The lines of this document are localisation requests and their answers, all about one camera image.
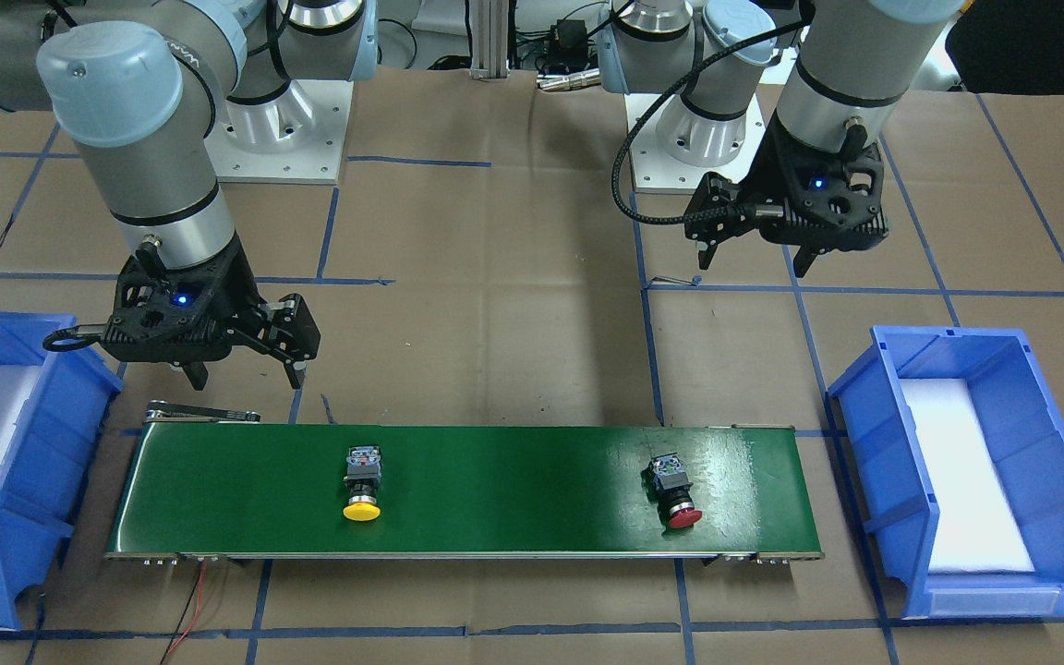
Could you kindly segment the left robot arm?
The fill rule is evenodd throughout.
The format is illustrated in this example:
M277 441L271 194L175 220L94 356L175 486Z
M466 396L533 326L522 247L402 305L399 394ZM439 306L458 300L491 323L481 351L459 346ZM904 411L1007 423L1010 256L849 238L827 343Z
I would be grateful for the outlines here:
M613 160L613 200L634 222L680 225L701 269L722 244L752 231L797 248L798 277L820 254L868 251L890 235L876 140L959 9L803 1L797 20L777 26L752 1L612 1L597 38L602 87L655 94ZM719 174L774 49L797 32L805 41L750 168L739 180ZM653 116L669 154L704 170L683 215L649 216L624 200L624 161Z

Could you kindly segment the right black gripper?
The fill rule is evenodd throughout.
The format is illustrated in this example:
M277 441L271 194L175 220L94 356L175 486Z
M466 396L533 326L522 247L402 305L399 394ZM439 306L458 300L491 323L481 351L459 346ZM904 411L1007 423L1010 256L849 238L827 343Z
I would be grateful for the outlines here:
M290 387L303 387L321 340L303 296L265 302L237 236L190 268L169 268L161 249L145 236L118 275L113 315L100 338L111 358L180 366L190 386L203 390L206 363L244 345L278 359Z

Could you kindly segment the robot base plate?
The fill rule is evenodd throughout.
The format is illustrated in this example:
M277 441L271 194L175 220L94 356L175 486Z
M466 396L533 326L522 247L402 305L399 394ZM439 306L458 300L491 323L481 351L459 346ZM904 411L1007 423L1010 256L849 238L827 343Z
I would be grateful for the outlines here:
M273 98L232 98L204 139L225 184L337 185L351 81L293 80Z
M713 121L672 96L642 127L630 157L637 193L683 194L706 172L739 182L751 168L765 123L757 96L742 116Z

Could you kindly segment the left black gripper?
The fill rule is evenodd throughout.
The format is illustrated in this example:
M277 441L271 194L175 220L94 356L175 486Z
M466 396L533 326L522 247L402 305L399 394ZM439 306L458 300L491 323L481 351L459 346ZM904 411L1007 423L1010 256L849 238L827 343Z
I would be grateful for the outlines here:
M684 235L704 271L721 244L757 228L769 243L797 246L792 266L803 278L820 254L868 251L890 236L883 176L881 155L860 119L845 123L838 151L820 151L772 116L744 192L729 178L706 172L685 207ZM780 206L780 214L757 220L764 203Z

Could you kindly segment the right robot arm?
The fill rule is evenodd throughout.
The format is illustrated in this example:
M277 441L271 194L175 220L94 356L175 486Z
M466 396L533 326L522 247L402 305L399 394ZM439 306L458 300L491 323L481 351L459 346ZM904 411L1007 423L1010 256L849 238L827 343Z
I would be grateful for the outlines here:
M373 1L0 1L0 111L54 113L130 248L110 319L43 349L100 345L202 389L247 346L299 388L320 329L301 295L261 297L204 140L299 139L318 122L300 80L371 79L377 41Z

